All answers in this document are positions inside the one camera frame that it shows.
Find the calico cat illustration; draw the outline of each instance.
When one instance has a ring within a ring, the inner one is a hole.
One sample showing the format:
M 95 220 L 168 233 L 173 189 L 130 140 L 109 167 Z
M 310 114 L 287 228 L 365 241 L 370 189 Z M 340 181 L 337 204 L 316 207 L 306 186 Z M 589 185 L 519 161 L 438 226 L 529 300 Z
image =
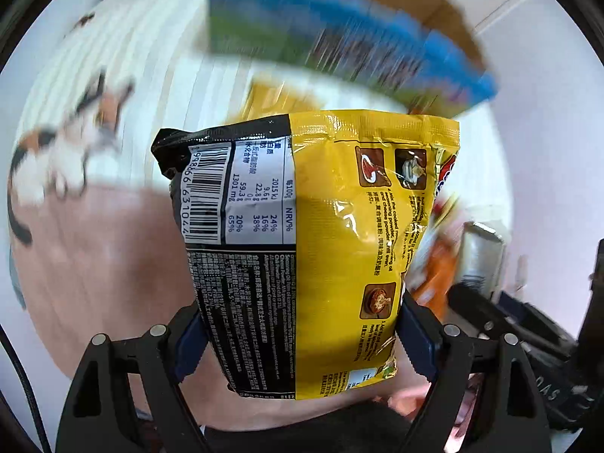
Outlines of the calico cat illustration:
M 8 175 L 8 221 L 14 236 L 31 245 L 31 231 L 14 215 L 20 206 L 39 206 L 46 193 L 60 198 L 80 196 L 86 186 L 86 161 L 96 151 L 117 148 L 120 109 L 134 90 L 134 82 L 106 89 L 105 72 L 96 74 L 71 114 L 58 129 L 37 128 L 21 138 Z

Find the black cable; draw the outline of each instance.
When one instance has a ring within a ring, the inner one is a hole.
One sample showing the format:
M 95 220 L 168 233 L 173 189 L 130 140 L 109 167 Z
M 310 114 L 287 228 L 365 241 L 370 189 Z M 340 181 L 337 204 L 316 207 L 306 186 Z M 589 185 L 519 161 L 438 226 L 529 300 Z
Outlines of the black cable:
M 46 436 L 46 431 L 44 430 L 44 423 L 42 422 L 40 409 L 38 409 L 35 401 L 34 391 L 31 388 L 31 383 L 25 374 L 25 370 L 23 369 L 23 365 L 19 360 L 19 356 L 17 356 L 13 345 L 10 343 L 10 340 L 8 340 L 8 336 L 2 328 L 2 325 L 0 325 L 0 342 L 2 342 L 2 347 L 4 347 L 4 350 L 10 358 L 10 362 L 13 364 L 14 370 L 17 372 L 21 385 L 23 386 L 23 391 L 25 392 L 25 397 L 27 398 L 29 410 L 31 411 L 31 417 L 34 420 L 35 430 L 37 431 L 38 438 L 40 438 L 40 443 L 42 444 L 42 451 L 44 453 L 52 453 L 50 444 L 48 443 L 48 437 Z

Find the orange object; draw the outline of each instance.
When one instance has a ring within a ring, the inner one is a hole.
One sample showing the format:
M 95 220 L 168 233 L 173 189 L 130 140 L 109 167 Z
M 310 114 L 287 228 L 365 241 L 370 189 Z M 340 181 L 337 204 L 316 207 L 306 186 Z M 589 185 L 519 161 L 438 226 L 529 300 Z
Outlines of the orange object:
M 453 284 L 457 255 L 451 246 L 440 237 L 430 249 L 426 264 L 426 280 L 413 292 L 420 305 L 430 308 L 442 322 L 447 309 L 447 292 Z

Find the white label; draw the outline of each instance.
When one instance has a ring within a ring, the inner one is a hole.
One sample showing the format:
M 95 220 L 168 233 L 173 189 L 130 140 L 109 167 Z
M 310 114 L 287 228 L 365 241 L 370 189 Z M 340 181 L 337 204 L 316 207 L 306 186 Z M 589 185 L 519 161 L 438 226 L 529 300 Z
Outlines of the white label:
M 231 143 L 189 148 L 191 161 L 180 180 L 180 226 L 185 242 L 295 244 L 291 138 L 237 141 L 232 162 L 231 148 Z
M 226 194 L 226 243 L 296 243 L 289 137 L 238 141 Z
M 353 370 L 348 373 L 348 383 L 346 384 L 346 390 L 360 385 L 363 382 L 373 378 L 378 372 L 377 368 L 367 368 L 365 370 Z

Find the cat tail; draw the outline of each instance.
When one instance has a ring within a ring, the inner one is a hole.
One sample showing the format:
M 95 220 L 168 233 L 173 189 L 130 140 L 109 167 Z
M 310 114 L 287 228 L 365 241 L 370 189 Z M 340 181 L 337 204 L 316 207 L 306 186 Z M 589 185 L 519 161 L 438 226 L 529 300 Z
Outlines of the cat tail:
M 19 222 L 17 217 L 14 215 L 13 211 L 13 201 L 11 200 L 10 195 L 10 184 L 9 189 L 6 193 L 7 207 L 8 207 L 8 224 L 10 225 L 10 229 L 12 230 L 14 236 L 19 240 L 23 245 L 29 246 L 31 245 L 31 231 L 25 225 Z

